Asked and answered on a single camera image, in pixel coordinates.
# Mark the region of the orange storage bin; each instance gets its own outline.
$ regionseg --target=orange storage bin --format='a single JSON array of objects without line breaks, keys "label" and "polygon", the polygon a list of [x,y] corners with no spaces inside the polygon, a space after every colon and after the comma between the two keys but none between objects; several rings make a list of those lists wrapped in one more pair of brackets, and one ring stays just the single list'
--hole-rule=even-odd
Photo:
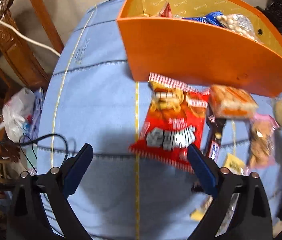
[{"label": "orange storage bin", "polygon": [[[164,3],[172,14],[199,17],[213,11],[243,14],[262,30],[261,43],[214,25],[157,14]],[[250,93],[282,92],[282,36],[257,9],[241,0],[126,0],[117,23],[132,76],[147,81],[150,72],[189,84],[222,84]]]}]

